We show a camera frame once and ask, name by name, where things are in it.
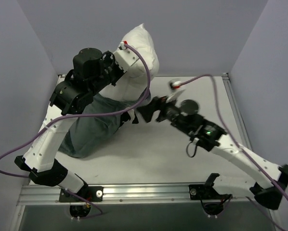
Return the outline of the white pillow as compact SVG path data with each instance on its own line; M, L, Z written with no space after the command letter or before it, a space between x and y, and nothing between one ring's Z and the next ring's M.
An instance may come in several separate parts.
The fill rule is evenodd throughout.
M159 60L154 48L153 39L140 24L128 32L122 41L133 46L145 60L150 79L153 79L159 70ZM127 72L117 81L115 86L108 85L100 91L100 95L115 101L135 101L144 93L147 86L146 70L141 60L132 61Z

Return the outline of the dark green pillowcase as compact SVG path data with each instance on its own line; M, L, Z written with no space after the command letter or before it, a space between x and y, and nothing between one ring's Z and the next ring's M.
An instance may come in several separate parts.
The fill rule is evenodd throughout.
M123 110L136 101L120 102L95 95L93 103L83 114L102 114ZM110 139L123 125L121 115L79 117L65 135L58 151L73 158L85 158L93 154L102 142Z

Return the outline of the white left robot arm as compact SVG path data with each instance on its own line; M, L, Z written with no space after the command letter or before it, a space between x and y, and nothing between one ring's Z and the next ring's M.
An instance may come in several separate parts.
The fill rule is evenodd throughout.
M14 160L21 170L29 173L31 181L67 188L76 202L86 198L87 183L56 160L57 151L69 128L93 102L94 96L106 86L115 85L136 60L129 49L101 52L85 48L73 58L73 69L57 84L50 97L37 137L29 141L29 150Z

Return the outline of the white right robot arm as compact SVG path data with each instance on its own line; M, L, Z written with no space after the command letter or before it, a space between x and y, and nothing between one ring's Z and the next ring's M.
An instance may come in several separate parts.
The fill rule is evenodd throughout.
M157 122L170 121L196 147L224 158L251 178L211 173L203 184L196 185L196 199L221 199L226 195L252 197L263 207L277 210L283 197L281 192L288 186L288 165L271 163L243 145L235 144L229 133L198 113L197 102L184 100L179 107L175 104L167 97L154 97L148 105L139 107L138 112L149 123L158 111Z

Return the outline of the aluminium right side rail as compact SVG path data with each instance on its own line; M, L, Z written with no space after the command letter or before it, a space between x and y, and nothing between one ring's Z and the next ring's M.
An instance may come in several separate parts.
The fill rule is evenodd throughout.
M230 102L230 106L232 108L232 112L234 114L235 122L238 128L238 132L239 132L242 144L245 147L252 149L252 146L248 137L248 133L245 127L245 123L241 115L241 112L239 110L238 104L236 102L234 91L232 89L231 81L229 78L229 73L223 73L222 79L223 79L225 90L226 90L226 93Z

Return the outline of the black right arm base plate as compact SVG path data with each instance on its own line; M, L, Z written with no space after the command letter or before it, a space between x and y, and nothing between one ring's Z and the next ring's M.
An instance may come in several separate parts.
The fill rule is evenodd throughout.
M189 197L191 200L225 200L229 194L219 194L212 187L204 184L189 184Z

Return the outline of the aluminium front frame rail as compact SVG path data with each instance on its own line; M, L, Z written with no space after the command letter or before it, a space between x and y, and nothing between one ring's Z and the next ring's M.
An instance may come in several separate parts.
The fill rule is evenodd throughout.
M196 183L156 183L156 184L104 184L103 200L92 202L95 205L110 204L154 204L154 203L183 203L183 202L220 202L223 200L191 200L189 184ZM254 198L250 188L255 181L244 178L219 176L211 186L219 194L232 195L233 199L245 200ZM21 189L18 205L83 205L84 201L75 203L59 202L61 189L30 184Z

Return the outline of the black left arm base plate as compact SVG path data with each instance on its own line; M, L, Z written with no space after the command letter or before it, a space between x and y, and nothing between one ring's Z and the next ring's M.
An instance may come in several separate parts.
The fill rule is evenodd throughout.
M81 189L76 195L90 201L90 202L101 202L103 200L104 188L102 186L87 186L85 189ZM61 189L59 202L61 203L75 203L80 202L80 199L70 195L65 190Z

